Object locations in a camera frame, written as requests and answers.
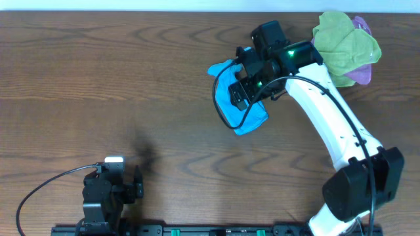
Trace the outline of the blue microfiber cloth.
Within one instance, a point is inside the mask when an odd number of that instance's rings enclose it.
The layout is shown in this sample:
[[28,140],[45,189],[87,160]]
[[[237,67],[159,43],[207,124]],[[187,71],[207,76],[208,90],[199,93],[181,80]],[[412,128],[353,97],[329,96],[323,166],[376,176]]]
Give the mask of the blue microfiber cloth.
[[[228,121],[231,127],[236,127],[240,124],[245,115],[245,110],[240,111],[233,106],[230,101],[230,93],[228,87],[237,81],[235,74],[242,70],[242,66],[231,65],[219,77],[215,91],[215,101],[223,114],[223,117]],[[234,129],[236,135],[241,136],[259,128],[269,118],[262,102],[253,104],[251,111],[248,113],[244,124],[237,129]]]

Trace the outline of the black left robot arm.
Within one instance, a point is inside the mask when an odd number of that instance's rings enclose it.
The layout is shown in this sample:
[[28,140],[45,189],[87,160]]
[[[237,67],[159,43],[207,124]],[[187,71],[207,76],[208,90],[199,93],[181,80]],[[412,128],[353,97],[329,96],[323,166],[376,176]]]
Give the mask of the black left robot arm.
[[97,163],[83,180],[84,218],[75,235],[135,235],[136,227],[121,217],[123,207],[144,196],[142,173],[135,167],[132,182],[124,182],[123,162]]

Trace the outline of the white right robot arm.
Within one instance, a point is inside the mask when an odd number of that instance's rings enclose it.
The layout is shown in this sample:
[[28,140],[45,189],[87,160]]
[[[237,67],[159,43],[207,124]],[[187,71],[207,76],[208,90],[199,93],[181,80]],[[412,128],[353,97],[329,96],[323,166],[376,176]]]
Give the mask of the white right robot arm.
[[396,147],[386,149],[359,122],[335,88],[309,41],[290,42],[278,21],[251,32],[253,47],[238,48],[246,75],[229,86],[230,103],[248,115],[257,103],[286,91],[308,115],[330,154],[335,174],[323,185],[324,205],[308,228],[343,235],[361,217],[395,198],[404,167]]

